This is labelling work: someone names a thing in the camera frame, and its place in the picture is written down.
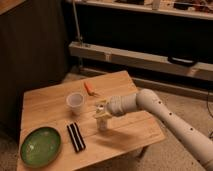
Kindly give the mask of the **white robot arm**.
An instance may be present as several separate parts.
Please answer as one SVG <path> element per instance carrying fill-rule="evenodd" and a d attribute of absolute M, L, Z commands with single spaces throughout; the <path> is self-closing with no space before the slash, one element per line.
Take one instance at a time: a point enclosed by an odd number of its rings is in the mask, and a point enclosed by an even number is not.
<path fill-rule="evenodd" d="M 151 89 L 100 101 L 93 117 L 106 122 L 108 118 L 137 111 L 158 117 L 206 171 L 213 171 L 213 141 L 170 111 Z"/>

